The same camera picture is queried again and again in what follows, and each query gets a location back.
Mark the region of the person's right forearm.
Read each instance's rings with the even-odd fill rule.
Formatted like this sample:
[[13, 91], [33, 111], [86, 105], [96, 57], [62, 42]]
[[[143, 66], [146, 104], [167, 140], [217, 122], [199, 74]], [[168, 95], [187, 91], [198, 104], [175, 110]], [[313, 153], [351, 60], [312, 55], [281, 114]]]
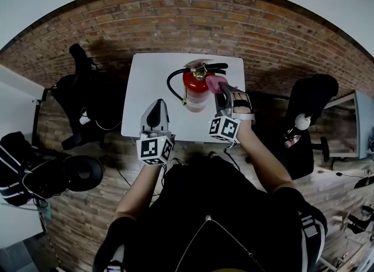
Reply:
[[259, 182], [268, 193], [273, 194], [285, 187], [295, 188], [287, 170], [253, 132], [249, 120], [241, 121], [237, 139], [251, 159]]

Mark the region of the person's left forearm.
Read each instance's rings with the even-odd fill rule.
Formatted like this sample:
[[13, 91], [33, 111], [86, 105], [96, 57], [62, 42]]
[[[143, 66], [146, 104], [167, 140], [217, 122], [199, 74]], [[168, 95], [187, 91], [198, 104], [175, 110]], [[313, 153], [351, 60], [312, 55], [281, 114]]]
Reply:
[[113, 220], [127, 217], [138, 219], [150, 206], [155, 186], [157, 184], [161, 166], [144, 165], [134, 183], [120, 200]]

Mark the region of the small white bag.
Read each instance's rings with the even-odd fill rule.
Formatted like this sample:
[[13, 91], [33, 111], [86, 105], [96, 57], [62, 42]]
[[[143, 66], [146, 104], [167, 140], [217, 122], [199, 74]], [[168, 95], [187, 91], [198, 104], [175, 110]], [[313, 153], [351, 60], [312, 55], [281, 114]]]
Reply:
[[88, 114], [87, 114], [87, 111], [86, 111], [86, 107], [83, 107], [81, 109], [81, 117], [79, 119], [79, 123], [81, 125], [85, 125], [86, 123], [90, 122], [91, 120], [89, 119], [88, 117]]

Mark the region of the person's right hand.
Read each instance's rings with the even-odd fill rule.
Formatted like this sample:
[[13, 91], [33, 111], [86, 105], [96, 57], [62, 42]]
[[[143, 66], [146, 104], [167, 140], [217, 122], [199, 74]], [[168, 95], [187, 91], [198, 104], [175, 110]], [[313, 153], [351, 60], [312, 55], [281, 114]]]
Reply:
[[252, 114], [252, 106], [249, 96], [244, 92], [233, 93], [233, 112], [240, 114]]

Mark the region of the small red-white bottle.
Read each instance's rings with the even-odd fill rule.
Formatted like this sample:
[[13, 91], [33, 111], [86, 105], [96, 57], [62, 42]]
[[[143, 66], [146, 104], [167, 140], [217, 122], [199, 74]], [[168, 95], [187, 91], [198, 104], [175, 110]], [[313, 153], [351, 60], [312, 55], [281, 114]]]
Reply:
[[301, 135], [294, 135], [293, 137], [291, 137], [285, 142], [285, 147], [286, 148], [292, 147], [294, 144], [296, 144], [300, 140], [300, 138], [301, 138]]

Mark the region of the person's black shirt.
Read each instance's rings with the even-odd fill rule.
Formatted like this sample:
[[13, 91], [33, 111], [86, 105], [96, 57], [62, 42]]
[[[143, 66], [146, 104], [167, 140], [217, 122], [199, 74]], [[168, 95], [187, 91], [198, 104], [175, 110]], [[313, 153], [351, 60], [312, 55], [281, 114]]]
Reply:
[[326, 233], [298, 190], [258, 190], [216, 156], [174, 166], [137, 219], [113, 221], [93, 272], [314, 272]]

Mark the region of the red fire extinguisher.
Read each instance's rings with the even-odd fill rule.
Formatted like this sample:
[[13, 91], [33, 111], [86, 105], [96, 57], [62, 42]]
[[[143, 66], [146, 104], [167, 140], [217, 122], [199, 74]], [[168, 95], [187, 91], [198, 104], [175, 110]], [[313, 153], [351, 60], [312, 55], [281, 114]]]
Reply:
[[[171, 73], [166, 80], [169, 91], [180, 100], [182, 106], [191, 112], [201, 112], [206, 107], [210, 91], [206, 79], [217, 74], [226, 75], [227, 63], [211, 63], [212, 59], [196, 59], [188, 62], [182, 69]], [[172, 87], [171, 80], [182, 75], [183, 96]]]

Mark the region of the grey desk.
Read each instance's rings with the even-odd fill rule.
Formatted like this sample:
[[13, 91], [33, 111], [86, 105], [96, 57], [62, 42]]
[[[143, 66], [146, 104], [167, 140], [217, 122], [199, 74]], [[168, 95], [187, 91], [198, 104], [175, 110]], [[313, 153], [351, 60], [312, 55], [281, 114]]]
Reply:
[[352, 153], [330, 153], [331, 157], [364, 159], [371, 155], [369, 139], [374, 137], [374, 99], [355, 90], [344, 97], [330, 101], [324, 109], [354, 100], [356, 115], [356, 149]]

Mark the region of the black office chair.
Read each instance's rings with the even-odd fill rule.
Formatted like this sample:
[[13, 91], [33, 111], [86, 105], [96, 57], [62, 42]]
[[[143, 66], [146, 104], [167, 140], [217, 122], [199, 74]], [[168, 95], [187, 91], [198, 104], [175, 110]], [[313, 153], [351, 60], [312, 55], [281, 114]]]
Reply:
[[[92, 142], [104, 145], [105, 135], [119, 130], [122, 124], [127, 85], [122, 79], [100, 72], [93, 58], [78, 43], [71, 45], [69, 52], [74, 59], [75, 73], [44, 90], [37, 102], [34, 125], [37, 125], [41, 105], [51, 94], [64, 110], [72, 130], [72, 135], [61, 143], [64, 150]], [[91, 120], [85, 125], [79, 123], [83, 107]]]
[[[299, 130], [295, 127], [295, 117], [305, 113], [311, 115], [313, 126], [320, 117], [330, 99], [338, 93], [337, 80], [327, 74], [315, 74], [298, 80], [292, 88], [288, 108], [281, 124], [284, 149], [280, 153], [280, 161], [286, 167], [293, 180], [311, 174], [314, 170], [313, 152], [322, 152], [323, 160], [329, 161], [330, 149], [327, 138], [322, 136], [320, 143], [312, 143], [309, 128]], [[301, 135], [300, 140], [290, 148], [285, 142], [294, 135]]]

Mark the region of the white round plush ball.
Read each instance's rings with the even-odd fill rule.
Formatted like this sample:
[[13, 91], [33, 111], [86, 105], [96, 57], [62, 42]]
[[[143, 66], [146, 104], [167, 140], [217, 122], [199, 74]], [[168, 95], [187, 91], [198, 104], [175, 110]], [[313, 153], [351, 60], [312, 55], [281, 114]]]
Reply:
[[306, 115], [305, 113], [298, 114], [295, 117], [295, 127], [299, 130], [306, 130], [311, 124], [311, 115]]

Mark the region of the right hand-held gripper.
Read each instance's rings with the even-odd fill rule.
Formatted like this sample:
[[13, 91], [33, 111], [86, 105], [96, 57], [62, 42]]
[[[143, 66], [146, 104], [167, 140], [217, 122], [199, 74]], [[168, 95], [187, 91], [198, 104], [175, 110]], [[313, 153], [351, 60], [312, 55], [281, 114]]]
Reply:
[[219, 91], [214, 94], [216, 103], [216, 114], [209, 128], [209, 136], [222, 142], [236, 142], [240, 123], [248, 120], [255, 123], [255, 115], [240, 114], [233, 112], [233, 101], [235, 92], [244, 92], [224, 82], [219, 82]]

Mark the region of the black round-backed chair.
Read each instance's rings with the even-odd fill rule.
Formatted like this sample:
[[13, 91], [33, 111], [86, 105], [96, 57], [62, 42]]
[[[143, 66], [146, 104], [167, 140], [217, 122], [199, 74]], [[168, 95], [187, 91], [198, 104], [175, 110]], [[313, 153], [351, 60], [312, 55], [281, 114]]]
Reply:
[[73, 192], [96, 188], [103, 179], [104, 169], [98, 159], [89, 156], [70, 156], [63, 161], [66, 189]]

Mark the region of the pink cloth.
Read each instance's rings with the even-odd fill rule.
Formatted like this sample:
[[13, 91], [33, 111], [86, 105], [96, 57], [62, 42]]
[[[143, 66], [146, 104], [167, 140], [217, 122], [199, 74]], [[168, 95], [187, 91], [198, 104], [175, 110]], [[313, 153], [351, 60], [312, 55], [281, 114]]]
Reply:
[[213, 94], [221, 94], [223, 92], [221, 85], [228, 85], [228, 81], [224, 77], [218, 75], [207, 76], [205, 81], [208, 89]]

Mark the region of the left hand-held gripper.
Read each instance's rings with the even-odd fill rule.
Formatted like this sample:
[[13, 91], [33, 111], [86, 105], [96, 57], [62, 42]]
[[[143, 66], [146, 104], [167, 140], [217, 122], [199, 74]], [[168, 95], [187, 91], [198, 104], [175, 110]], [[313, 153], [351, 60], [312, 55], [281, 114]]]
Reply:
[[138, 159], [148, 166], [167, 164], [175, 144], [175, 135], [168, 130], [168, 108], [163, 99], [154, 101], [143, 113], [140, 138], [136, 141]]

